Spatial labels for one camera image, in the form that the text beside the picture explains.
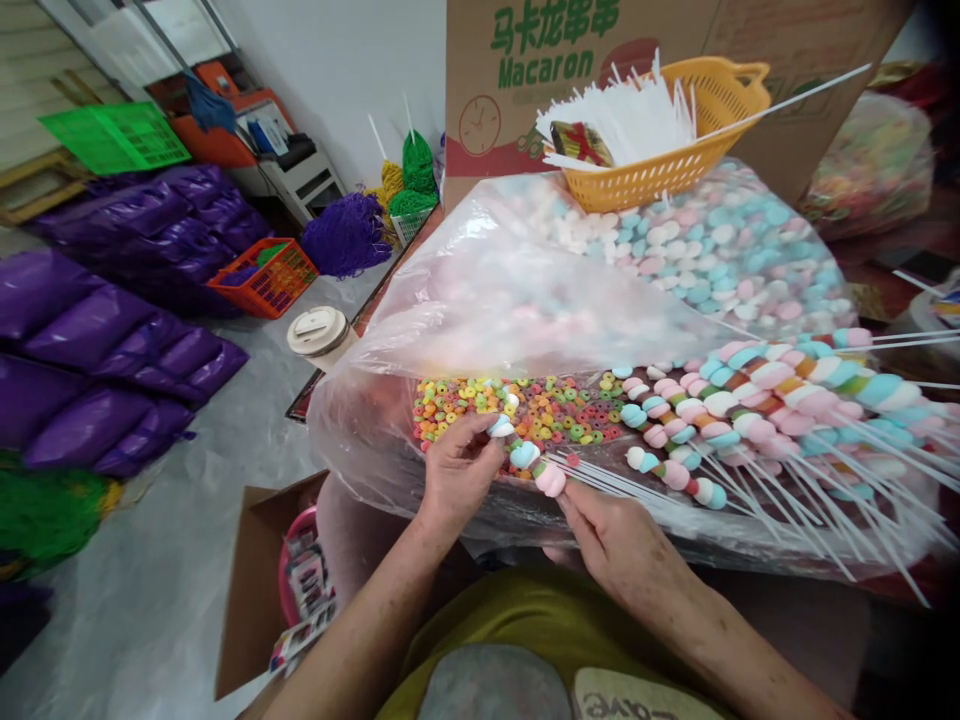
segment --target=clear plastic bag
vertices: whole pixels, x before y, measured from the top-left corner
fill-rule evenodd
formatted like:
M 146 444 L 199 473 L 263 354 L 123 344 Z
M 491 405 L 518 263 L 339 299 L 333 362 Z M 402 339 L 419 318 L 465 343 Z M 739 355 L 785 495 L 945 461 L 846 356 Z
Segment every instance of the clear plastic bag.
M 733 335 L 616 267 L 542 242 L 536 218 L 510 192 L 511 183 L 528 181 L 477 185 L 398 270 L 366 334 L 314 390 L 311 445 L 358 499 L 406 517 L 420 505 L 418 378 L 573 375 L 589 387 L 607 368 L 703 356 Z M 624 461 L 638 437 L 581 456 L 646 484 Z M 753 518 L 705 510 L 689 498 L 651 511 L 691 559 L 840 577 L 822 553 L 789 533 L 774 538 Z M 509 476 L 495 483 L 465 537 L 474 550 L 574 545 L 556 502 Z M 828 541 L 858 577 L 893 569 L 879 558 L 849 556 L 842 538 Z M 904 542 L 907 558 L 919 559 L 928 547 L 920 534 Z
M 739 160 L 724 159 L 689 192 L 617 213 L 584 212 L 560 174 L 496 182 L 535 235 L 749 333 L 774 339 L 856 324 L 826 245 Z
M 886 232 L 927 211 L 933 167 L 926 113 L 866 92 L 817 167 L 801 212 L 827 241 Z

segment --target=gray floor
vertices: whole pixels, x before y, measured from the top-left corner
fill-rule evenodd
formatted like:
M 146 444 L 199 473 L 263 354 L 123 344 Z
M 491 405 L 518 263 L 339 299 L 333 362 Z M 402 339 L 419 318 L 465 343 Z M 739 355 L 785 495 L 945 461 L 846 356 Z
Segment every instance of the gray floor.
M 53 620 L 0 678 L 0 715 L 220 720 L 259 692 L 264 678 L 213 703 L 243 486 L 280 488 L 319 469 L 306 428 L 284 417 L 313 371 L 287 349 L 287 325 L 313 305 L 352 317 L 389 266 L 321 278 L 283 319 L 217 330 L 250 362 L 199 413 L 197 438 L 133 481 L 83 552 L 38 579 L 56 590 Z

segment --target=yellow shirt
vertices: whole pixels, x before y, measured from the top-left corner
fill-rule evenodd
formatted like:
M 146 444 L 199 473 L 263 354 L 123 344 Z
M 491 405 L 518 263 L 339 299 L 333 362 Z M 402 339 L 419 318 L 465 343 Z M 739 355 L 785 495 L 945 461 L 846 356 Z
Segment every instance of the yellow shirt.
M 546 661 L 581 717 L 733 717 L 694 690 L 708 692 L 693 671 L 596 583 L 545 565 L 495 573 L 433 617 L 414 638 L 400 685 L 377 718 L 416 720 L 441 660 L 475 644 L 526 648 Z M 474 677 L 463 675 L 463 691 L 475 689 L 466 687 Z M 456 683 L 453 675 L 444 687 L 456 695 L 451 678 Z M 520 695 L 525 691 L 510 690 Z

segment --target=cardboard box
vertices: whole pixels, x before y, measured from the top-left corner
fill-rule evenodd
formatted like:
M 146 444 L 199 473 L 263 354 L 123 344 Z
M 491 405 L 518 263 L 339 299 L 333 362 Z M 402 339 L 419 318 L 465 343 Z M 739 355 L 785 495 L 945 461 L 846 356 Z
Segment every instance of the cardboard box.
M 533 124 L 573 88 L 702 55 L 767 62 L 774 104 L 878 63 L 913 0 L 448 0 L 447 212 L 480 179 L 550 169 Z M 764 119 L 732 154 L 795 202 L 872 73 Z
M 280 609 L 283 538 L 297 516 L 316 502 L 324 471 L 283 490 L 247 486 L 227 591 L 214 699 L 220 700 L 267 671 L 273 645 L 287 629 Z M 282 682 L 271 682 L 240 716 L 257 720 Z

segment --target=white cup lid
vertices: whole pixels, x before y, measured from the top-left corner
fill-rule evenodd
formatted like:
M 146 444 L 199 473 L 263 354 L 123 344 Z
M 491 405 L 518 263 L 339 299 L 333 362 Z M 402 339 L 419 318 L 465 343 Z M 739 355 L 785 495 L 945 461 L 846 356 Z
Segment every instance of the white cup lid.
M 346 327 L 347 319 L 336 308 L 311 308 L 290 323 L 287 344 L 297 355 L 316 355 L 327 350 Z

